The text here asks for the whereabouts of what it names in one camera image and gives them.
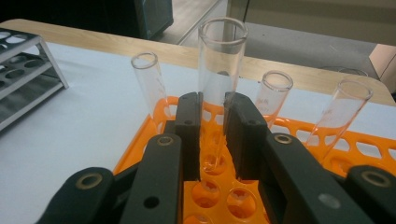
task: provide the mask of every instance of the test tube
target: test tube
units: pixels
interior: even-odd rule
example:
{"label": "test tube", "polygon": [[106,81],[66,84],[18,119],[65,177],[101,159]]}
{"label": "test tube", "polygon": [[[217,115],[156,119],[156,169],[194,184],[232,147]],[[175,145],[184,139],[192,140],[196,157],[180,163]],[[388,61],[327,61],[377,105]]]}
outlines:
{"label": "test tube", "polygon": [[338,83],[332,100],[305,143],[319,162],[323,162],[372,96],[371,88],[357,80],[343,79]]}
{"label": "test tube", "polygon": [[201,164],[205,171],[219,165],[225,145],[224,114],[236,90],[248,28],[232,18],[213,18],[199,29],[199,90],[203,94]]}
{"label": "test tube", "polygon": [[269,71],[262,76],[255,106],[271,128],[286,97],[293,86],[293,79],[280,71]]}
{"label": "test tube", "polygon": [[158,57],[153,52],[141,52],[132,58],[131,64],[156,131],[162,133],[171,114]]}

